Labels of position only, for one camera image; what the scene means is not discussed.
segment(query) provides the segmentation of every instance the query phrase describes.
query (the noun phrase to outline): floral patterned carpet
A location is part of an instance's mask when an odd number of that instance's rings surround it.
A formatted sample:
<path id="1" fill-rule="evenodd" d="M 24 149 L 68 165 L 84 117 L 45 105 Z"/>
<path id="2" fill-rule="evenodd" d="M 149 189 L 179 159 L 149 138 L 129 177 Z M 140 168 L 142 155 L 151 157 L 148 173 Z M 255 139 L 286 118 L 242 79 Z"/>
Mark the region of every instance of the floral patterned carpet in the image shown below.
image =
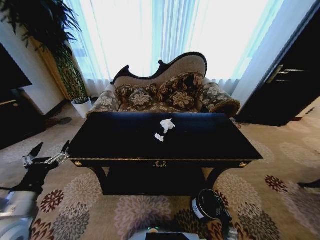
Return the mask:
<path id="1" fill-rule="evenodd" d="M 40 155 L 50 157 L 85 122 L 71 105 L 55 116 L 66 117 L 72 120 L 0 150 L 1 187 L 21 181 L 25 174 L 21 157 L 37 143 L 44 142 Z M 239 239 L 320 239 L 319 189 L 297 185 L 320 179 L 320 107 L 283 127 L 236 125 L 264 157 L 244 169 L 227 170 L 214 186 L 232 215 Z M 210 169 L 203 172 L 207 176 Z M 93 172 L 69 161 L 51 171 L 45 182 L 33 240 L 126 240 L 149 226 L 223 239 L 219 221 L 203 224 L 195 219 L 189 197 L 103 196 Z M 1 197 L 6 194 L 0 191 Z"/>

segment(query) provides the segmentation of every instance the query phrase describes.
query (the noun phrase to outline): white crumpled paper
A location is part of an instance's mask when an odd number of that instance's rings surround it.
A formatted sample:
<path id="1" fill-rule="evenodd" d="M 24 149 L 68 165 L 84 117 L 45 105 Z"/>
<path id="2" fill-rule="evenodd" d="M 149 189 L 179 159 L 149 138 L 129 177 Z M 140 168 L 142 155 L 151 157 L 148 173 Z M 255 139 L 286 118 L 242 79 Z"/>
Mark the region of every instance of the white crumpled paper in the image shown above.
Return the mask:
<path id="1" fill-rule="evenodd" d="M 158 133 L 156 133 L 155 138 L 158 139 L 159 141 L 163 142 L 164 141 L 164 136 L 160 136 Z"/>
<path id="2" fill-rule="evenodd" d="M 171 130 L 176 127 L 171 120 L 172 120 L 172 118 L 165 119 L 160 122 L 161 126 L 164 128 L 164 131 L 163 131 L 164 134 L 166 134 L 169 129 Z M 161 142 L 165 141 L 164 136 L 160 136 L 158 133 L 156 133 L 154 136 L 156 139 L 158 139 Z"/>
<path id="3" fill-rule="evenodd" d="M 165 119 L 160 122 L 161 126 L 164 128 L 164 131 L 163 131 L 164 134 L 166 134 L 168 132 L 168 129 L 171 130 L 174 127 L 176 127 L 171 120 L 172 120 L 172 118 Z"/>

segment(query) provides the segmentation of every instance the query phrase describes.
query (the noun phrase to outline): potted plant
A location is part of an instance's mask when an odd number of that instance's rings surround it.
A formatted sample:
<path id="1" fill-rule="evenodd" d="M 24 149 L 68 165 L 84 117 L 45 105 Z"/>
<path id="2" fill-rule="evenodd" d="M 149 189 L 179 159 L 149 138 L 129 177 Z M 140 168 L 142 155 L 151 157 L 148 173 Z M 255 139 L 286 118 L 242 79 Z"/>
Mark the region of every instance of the potted plant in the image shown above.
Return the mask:
<path id="1" fill-rule="evenodd" d="M 1 20 L 25 28 L 22 40 L 28 47 L 29 38 L 40 42 L 43 51 L 49 50 L 55 59 L 62 82 L 71 98 L 72 105 L 86 118 L 91 108 L 80 70 L 75 65 L 69 41 L 76 40 L 66 29 L 80 31 L 74 12 L 63 0 L 0 0 Z"/>

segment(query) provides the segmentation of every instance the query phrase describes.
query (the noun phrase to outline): curtain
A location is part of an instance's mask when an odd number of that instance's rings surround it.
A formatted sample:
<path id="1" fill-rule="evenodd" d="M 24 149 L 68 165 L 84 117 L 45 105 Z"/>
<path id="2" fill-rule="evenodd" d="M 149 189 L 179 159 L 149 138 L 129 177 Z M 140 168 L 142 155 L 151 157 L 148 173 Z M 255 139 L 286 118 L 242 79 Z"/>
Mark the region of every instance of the curtain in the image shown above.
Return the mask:
<path id="1" fill-rule="evenodd" d="M 159 60 L 191 51 L 206 57 L 206 77 L 231 94 L 283 1 L 65 0 L 82 30 L 70 30 L 78 40 L 71 46 L 93 97 L 126 65 L 148 77 Z"/>

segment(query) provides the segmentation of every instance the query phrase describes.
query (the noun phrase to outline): black cabinet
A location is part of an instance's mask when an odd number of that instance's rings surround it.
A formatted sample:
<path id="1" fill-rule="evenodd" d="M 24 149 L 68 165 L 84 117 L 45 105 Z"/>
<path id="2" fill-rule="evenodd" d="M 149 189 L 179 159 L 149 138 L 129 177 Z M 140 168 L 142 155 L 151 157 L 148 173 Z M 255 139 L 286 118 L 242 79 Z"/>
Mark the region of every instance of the black cabinet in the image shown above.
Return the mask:
<path id="1" fill-rule="evenodd" d="M 0 95 L 0 149 L 45 130 L 44 117 L 18 90 L 7 90 Z"/>

